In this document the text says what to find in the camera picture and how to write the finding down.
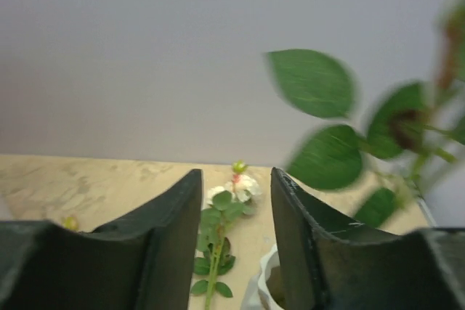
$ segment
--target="beige tabletop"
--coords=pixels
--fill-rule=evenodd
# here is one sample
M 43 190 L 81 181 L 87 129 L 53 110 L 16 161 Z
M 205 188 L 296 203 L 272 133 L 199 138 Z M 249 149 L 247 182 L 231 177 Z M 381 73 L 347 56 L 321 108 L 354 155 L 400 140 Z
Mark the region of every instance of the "beige tabletop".
M 205 190 L 223 185 L 231 175 L 230 167 L 223 165 L 0 155 L 0 193 L 17 219 L 47 217 L 60 222 L 64 216 L 75 215 L 80 228 L 89 231 L 161 194 L 193 168 L 203 170 Z M 248 281 L 258 272 L 259 259 L 275 243 L 270 168 L 250 167 L 248 174 L 261 185 L 264 199 L 257 214 L 242 219 L 229 235 L 237 262 L 219 280 L 231 287 L 234 298 L 215 296 L 212 309 L 239 310 Z M 341 212 L 350 213 L 374 185 L 372 176 L 367 175 L 343 193 L 306 189 Z M 421 209 L 412 205 L 384 229 L 402 234 L 425 226 Z M 191 297 L 189 309 L 201 310 L 203 300 L 203 296 Z

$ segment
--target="white wall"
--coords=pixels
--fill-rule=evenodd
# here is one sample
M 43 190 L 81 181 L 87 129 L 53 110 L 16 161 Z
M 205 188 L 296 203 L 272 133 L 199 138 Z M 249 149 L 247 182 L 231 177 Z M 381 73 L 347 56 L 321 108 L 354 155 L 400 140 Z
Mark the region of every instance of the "white wall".
M 336 55 L 367 110 L 430 75 L 442 1 L 0 0 L 0 152 L 283 164 L 321 122 L 283 104 L 261 53 Z M 436 218 L 465 225 L 452 193 Z

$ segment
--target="white flower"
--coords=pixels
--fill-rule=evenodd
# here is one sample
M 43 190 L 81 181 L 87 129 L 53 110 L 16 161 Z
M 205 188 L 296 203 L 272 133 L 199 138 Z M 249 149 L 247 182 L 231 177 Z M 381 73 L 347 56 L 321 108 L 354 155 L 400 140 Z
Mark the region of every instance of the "white flower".
M 224 192 L 225 190 L 225 187 L 211 188 L 208 192 L 206 192 L 206 203 L 209 205 L 213 205 L 213 196 L 219 194 L 220 192 Z
M 239 175 L 235 183 L 233 181 L 227 182 L 224 189 L 235 193 L 236 198 L 242 203 L 250 199 L 256 199 L 262 195 L 259 183 L 245 174 Z

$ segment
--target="table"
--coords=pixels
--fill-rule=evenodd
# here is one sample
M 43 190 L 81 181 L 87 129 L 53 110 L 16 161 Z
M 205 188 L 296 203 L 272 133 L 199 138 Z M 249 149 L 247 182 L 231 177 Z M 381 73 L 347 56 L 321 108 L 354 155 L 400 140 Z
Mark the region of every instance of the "table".
M 62 217 L 75 215 L 80 228 L 90 231 L 161 194 L 192 168 L 203 170 L 205 191 L 223 185 L 231 176 L 230 166 L 225 165 L 0 155 L 0 194 L 17 219 L 46 217 L 60 223 Z M 259 270 L 260 258 L 275 243 L 270 168 L 252 166 L 248 174 L 259 182 L 264 199 L 257 214 L 241 219 L 228 235 L 237 262 L 220 280 L 231 287 L 234 298 L 215 296 L 213 309 L 239 310 L 248 281 Z M 367 174 L 344 193 L 303 187 L 341 212 L 350 213 L 375 185 L 373 175 Z M 411 205 L 384 229 L 403 234 L 427 225 L 419 206 Z M 203 302 L 203 296 L 191 297 L 189 310 L 201 310 Z

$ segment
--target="flower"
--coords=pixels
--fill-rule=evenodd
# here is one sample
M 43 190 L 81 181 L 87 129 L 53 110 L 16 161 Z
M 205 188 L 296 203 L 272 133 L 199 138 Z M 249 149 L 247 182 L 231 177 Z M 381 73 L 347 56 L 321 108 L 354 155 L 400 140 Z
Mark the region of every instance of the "flower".
M 224 192 L 226 189 L 225 187 L 213 187 L 208 192 L 206 192 L 206 203 L 208 205 L 213 205 L 213 196 L 219 194 L 220 192 Z
M 228 181 L 223 190 L 228 190 L 235 194 L 236 199 L 242 203 L 250 199 L 256 199 L 262 195 L 259 183 L 245 174 L 237 175 L 232 181 Z

